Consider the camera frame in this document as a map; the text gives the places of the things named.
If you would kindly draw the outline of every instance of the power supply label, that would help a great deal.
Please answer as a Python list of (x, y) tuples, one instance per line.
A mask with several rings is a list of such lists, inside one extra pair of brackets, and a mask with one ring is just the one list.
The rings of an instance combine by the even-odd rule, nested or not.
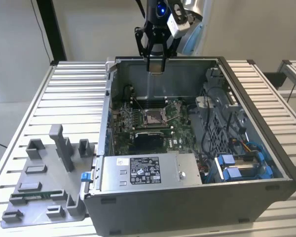
[(131, 184), (160, 184), (159, 157), (130, 158)]

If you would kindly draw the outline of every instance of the green circuit board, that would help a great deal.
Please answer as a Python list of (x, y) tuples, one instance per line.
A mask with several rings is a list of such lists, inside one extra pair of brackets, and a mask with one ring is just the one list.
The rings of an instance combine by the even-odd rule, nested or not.
[[(145, 112), (127, 105), (120, 108), (115, 111), (116, 116), (113, 116), (114, 155), (199, 153), (186, 105), (182, 102), (170, 101), (165, 108), (147, 109)], [(148, 123), (149, 118), (145, 116), (150, 116), (151, 123)], [(147, 150), (136, 149), (134, 136), (138, 132), (162, 132), (163, 146)]]

